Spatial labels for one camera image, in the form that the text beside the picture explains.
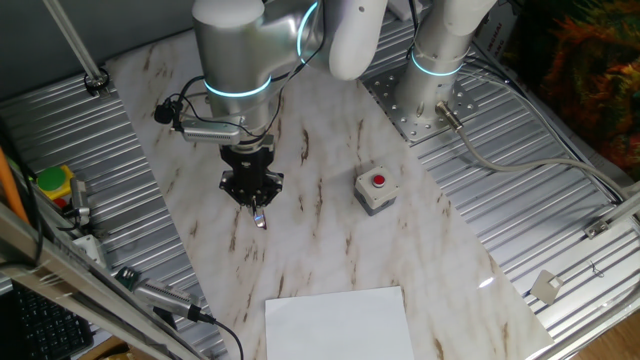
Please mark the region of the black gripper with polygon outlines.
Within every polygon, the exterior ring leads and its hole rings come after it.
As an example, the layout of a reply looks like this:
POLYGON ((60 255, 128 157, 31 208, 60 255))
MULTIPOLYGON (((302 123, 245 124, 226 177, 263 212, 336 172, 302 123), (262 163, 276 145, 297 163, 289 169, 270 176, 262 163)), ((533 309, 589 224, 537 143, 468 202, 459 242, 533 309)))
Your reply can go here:
POLYGON ((231 146, 223 146, 220 155, 231 170, 222 173, 219 188, 239 205, 250 207, 255 193, 256 206, 266 207, 282 191, 284 174, 268 172, 274 159, 273 150, 261 147, 240 153, 231 146))

